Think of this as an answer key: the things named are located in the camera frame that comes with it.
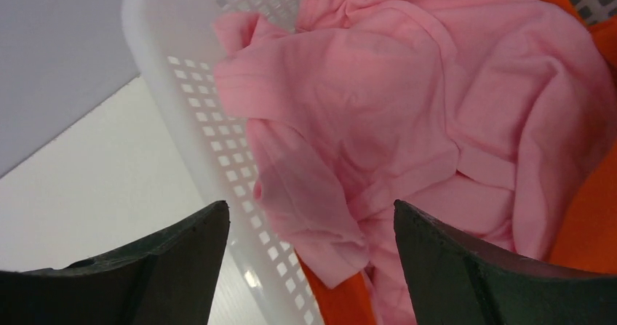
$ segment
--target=orange garment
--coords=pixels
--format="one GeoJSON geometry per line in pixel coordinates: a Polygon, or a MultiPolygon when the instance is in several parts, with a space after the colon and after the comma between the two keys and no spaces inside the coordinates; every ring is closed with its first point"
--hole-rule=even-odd
{"type": "MultiPolygon", "coordinates": [[[[584,24],[568,0],[542,1],[556,4],[584,24]]],[[[588,29],[617,82],[617,17],[588,29]]],[[[549,261],[571,268],[617,273],[616,228],[617,145],[575,197],[549,261]]],[[[328,289],[301,265],[325,325],[375,325],[370,295],[360,273],[328,289]]]]}

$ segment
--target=gray surface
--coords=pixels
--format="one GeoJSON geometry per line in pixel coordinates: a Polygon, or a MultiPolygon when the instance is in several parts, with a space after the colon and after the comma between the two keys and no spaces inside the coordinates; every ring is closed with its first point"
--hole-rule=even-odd
{"type": "Polygon", "coordinates": [[[122,0],[0,0],[0,177],[137,75],[122,0]]]}

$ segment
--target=pink clothing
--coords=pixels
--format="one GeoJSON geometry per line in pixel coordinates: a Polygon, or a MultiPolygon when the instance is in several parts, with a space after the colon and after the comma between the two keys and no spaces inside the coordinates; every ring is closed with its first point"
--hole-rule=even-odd
{"type": "Polygon", "coordinates": [[[219,19],[220,98],[272,228],[328,286],[370,266],[385,325],[415,323],[394,199],[542,258],[616,136],[606,64],[551,4],[303,0],[297,28],[219,19]]]}

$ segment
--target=clothes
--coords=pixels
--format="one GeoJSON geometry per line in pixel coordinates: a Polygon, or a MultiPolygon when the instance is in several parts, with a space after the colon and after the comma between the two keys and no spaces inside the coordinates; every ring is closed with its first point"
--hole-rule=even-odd
{"type": "MultiPolygon", "coordinates": [[[[578,18],[568,0],[542,0],[553,3],[578,18]]],[[[594,43],[607,60],[617,83],[617,17],[589,26],[594,43]]],[[[617,273],[617,143],[607,158],[588,178],[570,205],[563,226],[557,236],[549,261],[570,268],[598,273],[617,273]]],[[[364,291],[361,273],[328,289],[305,266],[307,280],[315,293],[325,325],[373,325],[369,316],[352,318],[372,311],[370,296],[364,291]],[[349,290],[359,290],[361,297],[341,297],[349,290]],[[354,321],[346,323],[345,319],[354,321]]]]}
{"type": "Polygon", "coordinates": [[[394,199],[543,257],[615,136],[590,36],[538,1],[303,0],[305,33],[257,14],[216,29],[230,56],[215,80],[249,118],[268,221],[328,287],[370,262],[386,325],[413,324],[394,199]]]}

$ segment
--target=laundry basket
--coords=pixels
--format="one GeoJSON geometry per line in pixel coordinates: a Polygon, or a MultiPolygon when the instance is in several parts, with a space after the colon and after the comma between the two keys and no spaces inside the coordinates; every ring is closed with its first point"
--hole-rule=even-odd
{"type": "MultiPolygon", "coordinates": [[[[571,0],[589,22],[617,12],[614,0],[571,0]]],[[[124,0],[124,32],[167,128],[206,201],[231,207],[228,248],[269,324],[323,324],[292,247],[252,200],[257,168],[243,120],[223,112],[212,67],[225,56],[212,21],[257,10],[292,30],[299,0],[124,0]]]]}

